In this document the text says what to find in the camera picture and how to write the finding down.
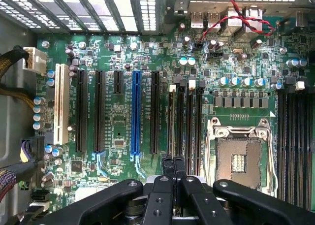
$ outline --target electrolytic capacitor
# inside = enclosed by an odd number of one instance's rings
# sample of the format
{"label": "electrolytic capacitor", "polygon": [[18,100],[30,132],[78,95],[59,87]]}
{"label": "electrolytic capacitor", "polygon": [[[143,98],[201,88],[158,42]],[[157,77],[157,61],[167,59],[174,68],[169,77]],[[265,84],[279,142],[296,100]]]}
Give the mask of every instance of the electrolytic capacitor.
{"label": "electrolytic capacitor", "polygon": [[220,79],[219,79],[219,85],[220,86],[225,86],[226,84],[228,83],[228,78],[227,77],[221,77]]}
{"label": "electrolytic capacitor", "polygon": [[43,112],[45,112],[45,107],[43,105],[35,105],[33,107],[33,112],[34,113],[43,113]]}
{"label": "electrolytic capacitor", "polygon": [[266,81],[263,78],[258,78],[254,81],[254,84],[256,87],[262,87],[264,86]]}
{"label": "electrolytic capacitor", "polygon": [[231,86],[237,86],[239,83],[240,83],[240,79],[238,79],[237,77],[233,77],[233,78],[230,80],[230,85],[231,85]]}
{"label": "electrolytic capacitor", "polygon": [[196,64],[196,59],[194,58],[189,58],[188,59],[188,65],[189,66],[194,66]]}
{"label": "electrolytic capacitor", "polygon": [[262,45],[262,40],[261,39],[257,39],[253,43],[251,43],[251,48],[252,49],[256,49],[256,48],[258,48],[261,45]]}
{"label": "electrolytic capacitor", "polygon": [[46,145],[45,146],[45,152],[50,154],[55,148],[56,148],[55,145]]}
{"label": "electrolytic capacitor", "polygon": [[51,154],[54,156],[54,157],[59,157],[63,154],[63,149],[61,147],[58,147],[56,149],[54,149]]}
{"label": "electrolytic capacitor", "polygon": [[297,67],[299,64],[299,61],[297,59],[288,60],[285,62],[286,66],[289,68]]}
{"label": "electrolytic capacitor", "polygon": [[35,122],[33,124],[34,130],[42,130],[42,129],[44,129],[44,127],[45,127],[45,124],[43,122]]}
{"label": "electrolytic capacitor", "polygon": [[252,80],[249,77],[246,77],[241,81],[242,86],[247,87],[252,84]]}
{"label": "electrolytic capacitor", "polygon": [[277,83],[277,84],[272,84],[271,89],[277,91],[277,90],[281,90],[282,89],[282,84],[281,83]]}
{"label": "electrolytic capacitor", "polygon": [[48,79],[47,80],[47,86],[50,86],[50,87],[54,87],[55,86],[55,80],[54,79]]}
{"label": "electrolytic capacitor", "polygon": [[242,61],[242,60],[245,60],[245,59],[247,59],[247,54],[245,54],[245,53],[239,54],[237,56],[237,61]]}
{"label": "electrolytic capacitor", "polygon": [[217,42],[215,40],[210,40],[209,45],[208,45],[208,49],[209,50],[213,49],[216,44],[217,44]]}
{"label": "electrolytic capacitor", "polygon": [[48,72],[47,72],[47,77],[48,77],[48,78],[55,78],[55,72],[52,71],[52,70],[48,71]]}
{"label": "electrolytic capacitor", "polygon": [[187,61],[186,58],[181,58],[181,59],[179,59],[178,63],[179,63],[180,66],[186,66],[188,61]]}
{"label": "electrolytic capacitor", "polygon": [[181,24],[179,24],[179,26],[178,26],[178,32],[179,33],[182,33],[184,30],[185,30],[185,24],[184,23],[181,23]]}
{"label": "electrolytic capacitor", "polygon": [[39,96],[35,97],[33,100],[34,104],[36,104],[36,105],[42,105],[45,103],[45,101],[46,100],[44,97],[39,97]]}
{"label": "electrolytic capacitor", "polygon": [[187,46],[189,44],[190,38],[188,36],[184,37],[183,46]]}
{"label": "electrolytic capacitor", "polygon": [[33,115],[33,120],[35,122],[43,121],[45,119],[45,115],[41,113],[36,113]]}
{"label": "electrolytic capacitor", "polygon": [[65,53],[71,58],[74,57],[74,52],[71,49],[66,48]]}

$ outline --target chip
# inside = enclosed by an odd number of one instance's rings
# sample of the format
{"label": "chip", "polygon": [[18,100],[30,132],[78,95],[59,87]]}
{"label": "chip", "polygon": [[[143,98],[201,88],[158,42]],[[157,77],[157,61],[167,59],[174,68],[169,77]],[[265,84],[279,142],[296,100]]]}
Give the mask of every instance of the chip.
{"label": "chip", "polygon": [[71,161],[71,171],[82,172],[82,161],[79,160]]}

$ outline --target green circuit board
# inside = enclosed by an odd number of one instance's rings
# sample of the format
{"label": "green circuit board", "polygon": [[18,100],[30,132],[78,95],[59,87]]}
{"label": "green circuit board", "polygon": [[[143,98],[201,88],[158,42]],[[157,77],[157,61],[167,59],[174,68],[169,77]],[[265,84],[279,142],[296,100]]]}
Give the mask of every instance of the green circuit board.
{"label": "green circuit board", "polygon": [[[265,17],[272,25],[276,26],[277,18]],[[188,48],[182,46],[184,36],[191,37]],[[48,55],[47,70],[54,70],[56,64],[67,64],[65,48],[71,46],[80,62],[79,69],[88,72],[88,116],[87,116],[87,152],[86,154],[76,152],[75,134],[69,132],[69,142],[62,145],[62,164],[54,165],[53,160],[47,164],[47,170],[54,174],[53,184],[47,187],[52,193],[51,211],[61,209],[79,199],[95,193],[103,188],[127,178],[134,178],[142,182],[152,175],[159,175],[161,171],[161,158],[167,153],[168,132],[168,96],[169,85],[173,84],[174,78],[181,76],[184,80],[205,81],[206,87],[202,97],[202,138],[201,151],[204,157],[206,144],[207,122],[213,117],[218,117],[224,126],[257,126],[259,121],[267,119],[277,139],[277,94],[271,89],[271,78],[282,82],[284,70],[288,76],[314,76],[314,71],[306,68],[304,73],[292,71],[285,66],[285,62],[292,58],[307,58],[308,51],[314,49],[315,36],[313,34],[279,36],[275,32],[270,37],[259,36],[263,44],[252,49],[249,43],[233,42],[231,37],[221,37],[208,34],[206,42],[220,40],[224,46],[220,52],[224,53],[222,59],[207,60],[206,48],[201,52],[192,52],[191,45],[200,38],[199,33],[182,32],[174,29],[165,36],[108,36],[108,35],[59,35],[40,34],[38,37],[38,49]],[[50,47],[44,49],[41,44],[49,41]],[[86,48],[79,49],[79,42],[85,42]],[[132,51],[130,44],[136,42],[137,49]],[[110,44],[120,46],[119,52],[109,50]],[[286,47],[288,52],[280,54],[279,49]],[[234,49],[242,49],[249,57],[243,61],[237,61],[238,54]],[[180,66],[180,58],[194,58],[193,66]],[[94,153],[94,103],[95,103],[95,71],[106,72],[105,91],[105,145],[100,160],[104,167],[97,167],[97,154]],[[114,71],[124,72],[124,93],[114,94]],[[132,71],[142,72],[142,98],[141,98],[141,140],[140,140],[140,171],[136,172],[134,162],[130,161],[131,141],[131,99],[132,99]],[[150,154],[150,103],[151,103],[151,71],[160,71],[161,89],[159,102],[159,144],[158,153]],[[244,79],[250,77],[252,80],[263,78],[263,87],[251,85],[249,87],[221,86],[221,77],[238,77]],[[37,96],[46,97],[47,77],[38,76]],[[263,99],[263,105],[229,107],[215,103],[215,98],[244,97],[248,100]],[[76,115],[76,79],[71,79],[70,85],[70,110],[69,125],[75,124]],[[46,106],[45,129],[52,131],[54,125],[54,109]],[[276,155],[276,141],[274,144],[274,155]],[[215,156],[215,145],[211,146],[211,155]],[[203,157],[201,159],[200,175],[204,176]],[[266,186],[267,175],[267,145],[261,145],[260,154],[260,185],[258,190]]]}

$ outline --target capacitor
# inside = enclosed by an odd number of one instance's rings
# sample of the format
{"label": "capacitor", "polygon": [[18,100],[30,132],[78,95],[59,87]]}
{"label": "capacitor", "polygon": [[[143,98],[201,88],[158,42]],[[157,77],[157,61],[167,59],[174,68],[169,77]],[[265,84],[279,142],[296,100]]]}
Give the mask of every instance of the capacitor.
{"label": "capacitor", "polygon": [[221,77],[219,80],[219,85],[220,86],[225,86],[228,83],[228,78],[227,77]]}
{"label": "capacitor", "polygon": [[256,49],[256,48],[260,47],[261,45],[262,45],[262,40],[257,39],[251,44],[251,48]]}
{"label": "capacitor", "polygon": [[133,42],[133,43],[130,44],[129,48],[132,51],[135,51],[138,48],[138,44],[136,42]]}
{"label": "capacitor", "polygon": [[50,43],[47,40],[45,40],[41,43],[41,47],[43,47],[44,49],[48,49],[49,46],[50,46]]}
{"label": "capacitor", "polygon": [[43,106],[43,105],[35,105],[33,107],[33,112],[34,113],[43,113],[43,112],[45,112],[45,106]]}
{"label": "capacitor", "polygon": [[62,159],[59,159],[59,158],[54,160],[54,164],[56,166],[60,166],[62,164],[62,162],[63,162]]}
{"label": "capacitor", "polygon": [[189,41],[190,41],[190,38],[188,36],[185,36],[184,40],[183,40],[183,46],[188,46],[189,45]]}
{"label": "capacitor", "polygon": [[245,54],[245,53],[239,54],[237,56],[237,61],[242,61],[244,59],[247,59],[247,54]]}
{"label": "capacitor", "polygon": [[188,65],[189,66],[194,66],[196,64],[196,59],[194,58],[189,58],[188,59]]}
{"label": "capacitor", "polygon": [[217,42],[215,40],[210,40],[209,45],[208,45],[208,49],[209,50],[213,49],[216,44],[217,44]]}
{"label": "capacitor", "polygon": [[286,66],[289,68],[297,67],[299,64],[299,61],[297,59],[288,60],[285,62]]}
{"label": "capacitor", "polygon": [[86,42],[80,42],[79,44],[78,44],[78,48],[79,49],[85,49],[87,47],[87,44],[86,44]]}
{"label": "capacitor", "polygon": [[69,77],[75,77],[75,76],[77,76],[77,73],[75,73],[74,71],[69,72]]}
{"label": "capacitor", "polygon": [[48,77],[48,78],[55,78],[55,72],[52,71],[52,70],[48,71],[48,72],[47,72],[47,77]]}
{"label": "capacitor", "polygon": [[179,59],[179,65],[180,66],[186,66],[186,64],[188,63],[187,59],[186,58],[181,58]]}
{"label": "capacitor", "polygon": [[214,49],[215,50],[219,50],[220,48],[222,48],[224,46],[224,43],[223,42],[218,42],[216,43],[216,45],[214,46]]}
{"label": "capacitor", "polygon": [[71,49],[66,48],[65,53],[71,58],[74,57],[74,52]]}
{"label": "capacitor", "polygon": [[56,149],[54,149],[51,154],[54,156],[54,157],[59,157],[63,154],[63,149],[61,147],[58,147]]}
{"label": "capacitor", "polygon": [[74,65],[70,65],[70,66],[69,66],[69,71],[77,72],[77,71],[78,71],[78,67],[77,67],[77,66],[74,66]]}
{"label": "capacitor", "polygon": [[33,120],[35,122],[43,121],[45,119],[45,115],[41,113],[36,113],[33,115]]}
{"label": "capacitor", "polygon": [[186,26],[184,23],[179,24],[178,26],[178,32],[182,33],[185,30]]}
{"label": "capacitor", "polygon": [[237,86],[239,83],[240,83],[240,79],[238,79],[237,77],[233,77],[233,78],[230,80],[230,85],[231,85],[231,86]]}
{"label": "capacitor", "polygon": [[300,59],[299,63],[297,65],[298,68],[304,68],[307,65],[307,60],[306,59]]}
{"label": "capacitor", "polygon": [[271,89],[277,91],[277,90],[281,90],[282,89],[282,84],[281,83],[277,83],[277,84],[272,84]]}
{"label": "capacitor", "polygon": [[279,52],[280,52],[282,55],[285,55],[285,54],[287,53],[287,48],[281,47],[281,48],[279,49]]}
{"label": "capacitor", "polygon": [[249,77],[246,77],[241,81],[242,86],[247,87],[252,84],[252,80]]}
{"label": "capacitor", "polygon": [[44,155],[44,160],[50,160],[52,159],[54,156],[52,154],[45,154]]}
{"label": "capacitor", "polygon": [[54,79],[48,79],[47,80],[47,86],[50,86],[50,87],[54,87],[55,86],[55,80]]}
{"label": "capacitor", "polygon": [[45,127],[45,124],[43,122],[35,122],[33,124],[34,130],[42,130],[42,129],[44,129],[44,127]]}
{"label": "capacitor", "polygon": [[264,86],[266,81],[263,78],[258,78],[254,81],[254,84],[256,87],[262,87]]}
{"label": "capacitor", "polygon": [[45,146],[45,152],[50,154],[55,148],[56,148],[55,145],[46,145]]}

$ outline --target motherboard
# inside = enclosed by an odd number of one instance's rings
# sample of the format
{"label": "motherboard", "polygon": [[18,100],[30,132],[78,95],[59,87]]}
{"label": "motherboard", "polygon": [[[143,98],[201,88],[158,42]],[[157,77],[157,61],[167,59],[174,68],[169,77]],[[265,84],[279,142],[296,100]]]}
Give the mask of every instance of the motherboard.
{"label": "motherboard", "polygon": [[[290,161],[279,142],[292,124],[293,96],[281,91],[314,82],[315,35],[280,35],[279,19],[264,17],[276,31],[251,42],[209,33],[200,43],[188,20],[164,36],[39,34],[47,74],[37,77],[34,128],[46,165],[37,186],[50,191],[50,210],[127,178],[145,183],[166,155],[183,156],[187,174],[209,185],[230,179],[315,210],[312,150],[302,142]],[[294,98],[308,106],[302,117],[313,113],[307,96]],[[300,121],[311,139],[313,122]]]}

